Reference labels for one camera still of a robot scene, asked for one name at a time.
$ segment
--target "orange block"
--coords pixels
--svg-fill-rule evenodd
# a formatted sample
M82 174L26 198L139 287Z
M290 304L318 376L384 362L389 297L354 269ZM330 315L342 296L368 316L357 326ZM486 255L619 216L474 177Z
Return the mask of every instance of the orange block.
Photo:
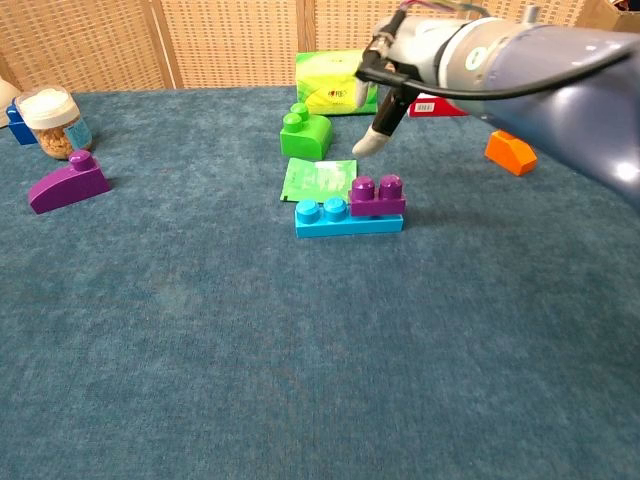
M484 154L489 160L517 176L533 170L538 161L528 143L504 130L496 130L491 134Z

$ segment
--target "wall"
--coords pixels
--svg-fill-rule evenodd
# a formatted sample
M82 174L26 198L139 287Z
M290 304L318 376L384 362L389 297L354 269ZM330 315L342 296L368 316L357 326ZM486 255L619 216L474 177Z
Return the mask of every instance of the wall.
M514 20L534 3L541 22L573 26L585 1L606 0L478 3ZM0 75L23 90L290 85L296 52L363 48L398 2L0 0Z

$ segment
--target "green packet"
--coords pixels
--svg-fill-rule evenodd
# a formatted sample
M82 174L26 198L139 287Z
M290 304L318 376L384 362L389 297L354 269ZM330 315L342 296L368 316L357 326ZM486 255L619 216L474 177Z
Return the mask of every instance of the green packet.
M298 102L318 115L372 114L378 111L378 87L369 87L365 104L356 108L355 72L362 50L304 52L296 55Z
M324 203L331 197L341 197L348 203L351 182L356 175L356 160L311 162L290 158L280 200L299 202L308 199Z

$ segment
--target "block stud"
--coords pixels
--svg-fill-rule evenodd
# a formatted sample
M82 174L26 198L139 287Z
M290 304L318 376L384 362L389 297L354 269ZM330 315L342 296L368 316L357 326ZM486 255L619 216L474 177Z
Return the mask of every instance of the block stud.
M329 198L324 202L324 214L330 222L340 222L347 217L347 202L340 197Z
M10 122L22 122L22 117L20 116L20 112L14 104L11 104L7 107L6 110L7 117L9 117Z
M291 113L300 115L303 122L309 120L309 109L304 103L294 103L289 110Z
M393 200L402 197L402 179L398 175L385 175L380 179L378 198Z
M351 182L351 200L373 200L375 190L376 184L373 181L373 178L368 176L356 177L353 182Z
M302 130L302 118L297 113L287 113L282 119L285 132L299 132Z
M302 200L296 205L296 217L298 221L311 225L320 219L320 207L314 200Z
M96 166L96 162L86 150L76 150L69 155L69 163L77 172L86 172Z

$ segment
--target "tissue box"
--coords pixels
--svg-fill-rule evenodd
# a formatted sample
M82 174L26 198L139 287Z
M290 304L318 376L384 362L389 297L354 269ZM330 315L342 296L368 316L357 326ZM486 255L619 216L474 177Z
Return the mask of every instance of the tissue box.
M618 10L610 0L585 0L575 22L578 28L610 32L640 32L640 12Z
M355 72L362 50L305 52L296 55L298 102L318 115L375 114L378 87L369 87L366 103L356 108Z

